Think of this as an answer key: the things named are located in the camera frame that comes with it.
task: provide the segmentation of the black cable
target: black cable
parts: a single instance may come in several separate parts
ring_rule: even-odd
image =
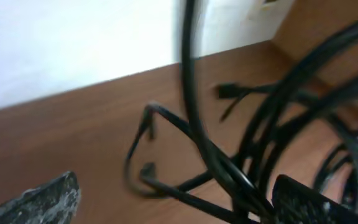
[[[250,93],[270,93],[272,91],[272,88],[274,88],[275,86],[276,83],[257,86],[255,88],[242,87],[242,93],[226,108],[220,118],[220,122],[224,121],[233,111],[234,107]]]
[[[355,135],[358,137],[358,130],[354,131]],[[344,164],[351,162],[351,158],[348,154],[338,158],[340,152],[346,151],[346,146],[340,144],[337,146],[325,159],[321,165],[316,177],[313,182],[313,189],[322,193],[325,189],[325,186],[328,180],[339,170]]]
[[[272,89],[274,89],[274,85],[265,85],[265,86],[258,86],[257,88],[243,88],[244,91],[246,91],[247,93],[270,93],[272,91]],[[308,93],[307,91],[299,91],[296,94],[296,97],[293,99],[295,100],[297,103],[301,103],[302,105],[306,106],[306,107],[310,107],[311,105],[313,105],[314,103],[316,103],[318,101],[318,98],[310,93]],[[336,127],[338,127],[339,129],[341,129],[342,127],[346,126],[343,121],[341,121],[335,114],[329,114],[326,119],[331,123],[331,125],[333,126],[334,129],[336,129]],[[355,138],[358,135],[358,131],[352,131],[352,133],[355,133]],[[338,152],[340,151],[345,151],[345,146],[341,145],[339,146],[326,160],[325,163],[323,165],[324,169],[321,169],[319,174],[316,176],[315,178],[315,182],[314,182],[314,189],[315,190],[319,190],[319,189],[323,189],[324,185],[327,183],[327,181],[330,179],[330,177],[338,170],[342,167],[343,164],[347,163],[347,162],[351,162],[351,158],[349,155],[343,157],[341,160],[338,160],[336,163],[334,163],[332,166],[330,166],[330,169],[327,168],[328,164],[332,163],[332,160],[335,158],[335,156],[337,155]]]
[[[258,130],[263,120],[270,117],[262,137],[260,138],[260,152],[252,161],[252,165],[250,167],[249,175],[251,180],[257,180],[259,164],[265,148],[272,138],[272,133],[274,133],[273,129],[280,115],[294,92],[299,88],[299,86],[309,80],[330,58],[337,53],[344,51],[351,45],[354,45],[357,41],[358,22],[338,32],[337,34],[334,34],[319,47],[315,48],[292,69],[292,71],[280,82],[277,89],[270,94],[266,100],[264,100],[261,107],[258,109],[248,125],[247,131],[242,138],[239,148],[240,159],[237,165],[242,167],[245,158],[250,151],[248,145],[252,142],[252,139],[256,134],[256,130]]]
[[[198,210],[201,210],[209,215],[212,215],[218,219],[224,220],[228,223],[235,223],[237,220],[237,217],[235,214],[227,210],[225,208],[219,207],[211,202],[207,202],[203,199],[200,199],[198,197],[195,197],[190,194],[183,193],[177,189],[174,189],[172,187],[169,187],[154,178],[141,176],[141,180],[147,184],[150,187],[155,188],[156,190],[162,191],[165,194],[187,204],[191,205],[192,207],[197,208]]]
[[[305,82],[307,82],[315,72],[323,66],[331,57],[343,51],[347,47],[354,45],[358,41],[358,22],[349,26],[341,32],[330,37],[327,41],[317,47],[305,59],[303,59],[292,71],[277,85],[270,85],[268,88],[255,91],[268,91],[270,94],[262,103],[250,124],[247,127],[244,137],[242,138],[238,154],[233,158],[228,158],[216,145],[211,142],[204,130],[202,120],[199,117],[197,104],[197,88],[195,82],[195,60],[193,57],[193,24],[196,13],[196,0],[187,0],[185,5],[185,16],[183,20],[183,30],[181,37],[181,82],[183,88],[183,99],[185,102],[186,115],[188,124],[179,117],[171,114],[165,108],[152,105],[145,110],[144,117],[139,126],[135,141],[128,153],[124,169],[124,177],[126,183],[131,189],[138,194],[146,197],[163,197],[167,194],[175,195],[179,200],[189,200],[186,203],[200,202],[198,198],[188,197],[185,192],[197,187],[212,177],[217,180],[218,184],[231,196],[233,202],[233,212],[235,215],[240,213],[253,212],[260,216],[263,222],[274,222],[275,211],[264,197],[267,191],[269,178],[275,164],[277,163],[287,144],[312,120],[317,118],[326,118],[338,136],[344,140],[346,150],[354,165],[354,174],[349,176],[350,185],[354,186],[356,179],[356,191],[350,189],[351,192],[358,194],[358,139],[352,133],[346,124],[334,113],[329,111],[335,106],[345,101],[358,97],[358,78],[355,79],[356,84],[348,83],[347,86],[334,90],[328,96],[321,100],[301,93],[298,90]],[[243,93],[228,108],[225,114],[229,114],[232,108],[243,99],[248,93]],[[287,104],[295,100],[304,105],[310,106],[309,110],[301,116],[287,122],[281,127],[276,127],[278,119],[285,110]],[[150,137],[154,137],[153,113],[159,113],[164,118],[173,123],[189,138],[191,138],[201,155],[202,160],[206,164],[207,172],[176,186],[169,187],[155,179],[142,179],[147,184],[158,189],[158,191],[150,192],[140,189],[132,183],[130,174],[130,160],[135,148],[144,134],[146,129],[150,130]],[[262,133],[262,137],[254,143],[256,130],[266,121],[267,125]],[[271,155],[269,155],[265,167],[261,170],[260,165],[267,145],[275,141],[275,147]],[[242,172],[242,166],[246,158],[252,156],[252,163],[249,170],[250,177]],[[358,212],[358,197],[355,201],[355,210]],[[216,212],[210,210],[211,214],[216,216]]]

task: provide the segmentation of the white wall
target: white wall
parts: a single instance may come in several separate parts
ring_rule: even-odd
[[[201,55],[273,37],[293,0],[210,0]],[[0,108],[176,62],[177,0],[0,0]]]

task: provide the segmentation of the black plastic object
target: black plastic object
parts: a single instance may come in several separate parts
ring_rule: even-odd
[[[219,99],[233,99],[241,95],[244,90],[236,83],[222,83],[216,87]]]
[[[273,206],[280,223],[358,223],[358,215],[286,175],[277,177]]]
[[[0,205],[0,223],[68,224],[81,198],[76,176],[60,177]]]

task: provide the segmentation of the wooden surface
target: wooden surface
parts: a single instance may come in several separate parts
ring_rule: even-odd
[[[211,87],[231,81],[249,86],[270,83],[290,66],[291,60],[269,42],[198,61],[201,109],[208,134],[228,154],[235,153],[264,96],[247,97],[227,121],[219,123],[231,101],[214,99]],[[172,65],[1,110],[0,203],[72,170],[82,189],[73,223],[222,223],[172,199],[138,198],[123,186],[124,158],[144,106],[156,100],[182,116],[179,87],[178,66]],[[291,106],[284,119],[302,110]],[[358,126],[358,116],[347,118]],[[157,119],[157,135],[154,142],[143,139],[139,144],[134,167],[154,161],[158,177],[169,184],[204,170],[194,145],[163,119]],[[322,158],[336,143],[325,123],[314,122],[290,145],[274,176],[289,174],[310,184]],[[339,180],[340,176],[327,191],[332,198],[340,193]],[[230,207],[228,196],[213,181],[191,193]]]
[[[273,42],[294,60],[301,60],[330,35],[358,20],[358,1],[295,1]],[[358,75],[358,44],[324,66],[319,77],[337,86]]]

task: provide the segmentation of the brown laminate floor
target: brown laminate floor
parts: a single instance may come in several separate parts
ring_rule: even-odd
[[[262,95],[247,97],[224,123],[219,117],[231,102],[215,100],[211,87],[237,81],[261,85],[280,78],[292,62],[264,42],[202,58],[200,95],[210,138],[228,154],[235,153],[247,122]],[[144,200],[124,188],[122,166],[147,102],[155,100],[183,116],[178,66],[172,65],[90,86],[0,111],[0,203],[46,182],[66,170],[75,171],[82,201],[72,223],[222,223],[172,199]],[[302,111],[291,106],[287,116]],[[358,126],[358,117],[350,118]],[[140,143],[137,169],[157,164],[158,177],[177,184],[204,170],[194,145],[163,119],[157,139]],[[290,145],[275,171],[310,184],[321,160],[337,144],[322,121],[304,130]],[[327,194],[339,193],[335,184]],[[230,200],[211,181],[191,193],[223,207]]]

